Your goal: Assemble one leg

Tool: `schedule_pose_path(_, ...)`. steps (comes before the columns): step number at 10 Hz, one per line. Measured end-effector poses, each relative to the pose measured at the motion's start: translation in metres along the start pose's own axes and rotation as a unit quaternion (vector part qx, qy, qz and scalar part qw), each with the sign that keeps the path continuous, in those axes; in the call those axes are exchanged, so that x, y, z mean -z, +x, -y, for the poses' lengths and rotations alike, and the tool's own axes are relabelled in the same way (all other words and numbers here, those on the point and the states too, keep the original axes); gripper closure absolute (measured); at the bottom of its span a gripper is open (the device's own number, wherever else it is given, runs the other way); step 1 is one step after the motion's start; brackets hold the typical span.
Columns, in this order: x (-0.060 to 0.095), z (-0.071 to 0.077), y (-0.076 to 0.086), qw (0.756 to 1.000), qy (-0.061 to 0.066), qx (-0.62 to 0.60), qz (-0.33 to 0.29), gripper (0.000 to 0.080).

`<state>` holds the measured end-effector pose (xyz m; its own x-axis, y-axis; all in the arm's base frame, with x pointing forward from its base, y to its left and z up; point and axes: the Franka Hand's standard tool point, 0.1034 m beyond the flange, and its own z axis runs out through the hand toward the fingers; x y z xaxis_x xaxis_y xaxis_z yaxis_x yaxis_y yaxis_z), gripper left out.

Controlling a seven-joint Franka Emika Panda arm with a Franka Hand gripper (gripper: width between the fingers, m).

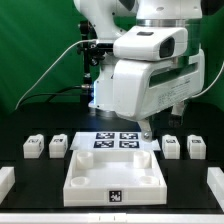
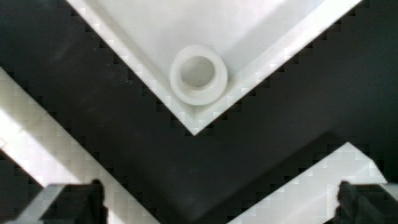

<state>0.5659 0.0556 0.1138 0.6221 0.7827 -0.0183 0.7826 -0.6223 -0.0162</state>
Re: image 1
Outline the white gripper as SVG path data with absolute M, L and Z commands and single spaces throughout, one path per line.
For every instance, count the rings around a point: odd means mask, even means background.
M 123 119 L 139 121 L 141 137 L 146 142 L 152 141 L 152 130 L 149 120 L 144 118 L 174 105 L 169 125 L 180 127 L 185 110 L 181 101 L 199 93 L 204 85 L 205 59 L 202 50 L 189 57 L 189 64 L 178 75 L 171 65 L 171 60 L 153 63 L 119 60 L 115 66 L 114 111 Z

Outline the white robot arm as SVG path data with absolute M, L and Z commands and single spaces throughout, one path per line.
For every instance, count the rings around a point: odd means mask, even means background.
M 89 107 L 136 122 L 152 139 L 149 118 L 202 92 L 205 56 L 200 22 L 224 0 L 73 0 L 96 32 L 91 60 L 100 73 Z

